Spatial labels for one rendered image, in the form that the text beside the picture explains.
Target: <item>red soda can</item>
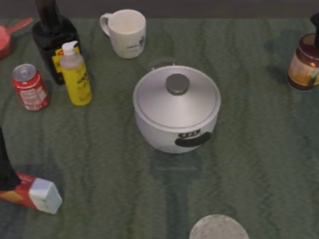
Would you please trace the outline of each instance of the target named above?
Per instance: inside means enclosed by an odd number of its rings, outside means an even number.
[[[27,110],[38,111],[49,104],[48,92],[35,66],[17,66],[12,72],[12,83]]]

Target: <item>white cap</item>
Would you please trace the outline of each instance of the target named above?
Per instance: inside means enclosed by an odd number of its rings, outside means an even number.
[[[62,45],[64,55],[66,55],[66,56],[74,55],[75,54],[74,46],[77,43],[78,43],[78,41],[71,41],[71,42],[64,43]]]

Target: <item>mug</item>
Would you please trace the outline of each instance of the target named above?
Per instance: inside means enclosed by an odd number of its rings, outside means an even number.
[[[115,53],[126,59],[139,56],[146,41],[146,19],[138,11],[125,9],[100,17],[100,26]]]

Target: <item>green tablecloth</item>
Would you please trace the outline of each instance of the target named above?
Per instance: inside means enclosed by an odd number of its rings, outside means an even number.
[[[3,19],[11,25],[15,20]],[[17,171],[53,181],[57,215],[0,202],[2,239],[185,239],[209,214],[236,219],[251,239],[319,237],[319,92],[300,93],[286,70],[308,20],[150,19],[137,59],[112,51],[98,19],[74,19],[94,99],[73,106],[24,29],[0,61],[0,124]],[[212,139],[188,154],[154,150],[134,119],[133,89],[147,64],[174,56],[218,85]],[[51,104],[28,112],[10,82],[34,64]]]

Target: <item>round disc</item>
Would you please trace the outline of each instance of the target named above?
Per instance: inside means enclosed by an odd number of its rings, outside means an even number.
[[[249,237],[236,220],[224,215],[210,215],[194,225],[189,239],[249,239]]]

